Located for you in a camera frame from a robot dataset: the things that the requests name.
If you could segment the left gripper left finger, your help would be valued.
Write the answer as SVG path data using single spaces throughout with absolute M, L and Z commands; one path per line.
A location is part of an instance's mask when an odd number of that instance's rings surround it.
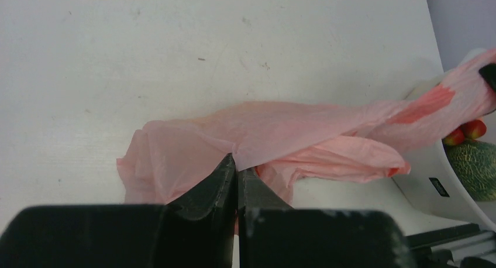
M 1 266 L 231 267 L 235 195 L 227 155 L 166 205 L 29 207 L 1 236 Z

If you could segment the pink plastic bag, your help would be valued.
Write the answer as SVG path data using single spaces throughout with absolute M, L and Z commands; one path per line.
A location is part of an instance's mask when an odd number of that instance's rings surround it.
M 366 183 L 408 174 L 406 152 L 495 109 L 495 92 L 479 74 L 493 62 L 495 50 L 487 50 L 415 100 L 354 107 L 253 101 L 202 118 L 150 121 L 116 161 L 125 200 L 172 202 L 228 154 L 286 202 L 299 178 Z

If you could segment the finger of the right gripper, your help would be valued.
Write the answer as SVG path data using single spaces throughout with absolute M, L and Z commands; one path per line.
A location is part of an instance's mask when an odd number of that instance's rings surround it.
M 487 85 L 496 91 L 496 64 L 489 63 L 484 67 L 480 68 L 478 71 L 481 78 L 487 83 Z

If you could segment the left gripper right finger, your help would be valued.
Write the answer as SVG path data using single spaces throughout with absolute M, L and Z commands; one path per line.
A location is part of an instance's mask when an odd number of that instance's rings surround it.
M 405 236 L 374 210 L 295 209 L 254 170 L 237 173 L 241 267 L 415 267 Z

